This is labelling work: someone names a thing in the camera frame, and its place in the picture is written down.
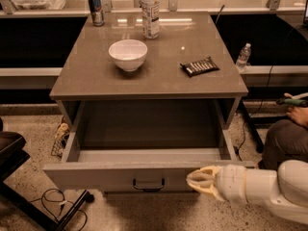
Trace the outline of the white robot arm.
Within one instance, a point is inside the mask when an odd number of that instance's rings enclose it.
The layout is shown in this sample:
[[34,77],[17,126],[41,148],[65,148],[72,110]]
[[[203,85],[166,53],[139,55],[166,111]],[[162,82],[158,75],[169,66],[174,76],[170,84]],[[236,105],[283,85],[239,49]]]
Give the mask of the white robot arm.
[[208,166],[188,174],[186,181],[219,201],[259,205],[281,218],[308,224],[306,162],[285,161],[278,170]]

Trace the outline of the person's hand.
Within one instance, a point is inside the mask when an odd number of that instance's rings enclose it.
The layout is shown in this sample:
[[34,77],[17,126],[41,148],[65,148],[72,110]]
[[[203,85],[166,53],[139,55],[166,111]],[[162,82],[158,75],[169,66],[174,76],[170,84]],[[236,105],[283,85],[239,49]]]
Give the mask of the person's hand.
[[290,106],[286,115],[295,124],[308,128],[308,108]]

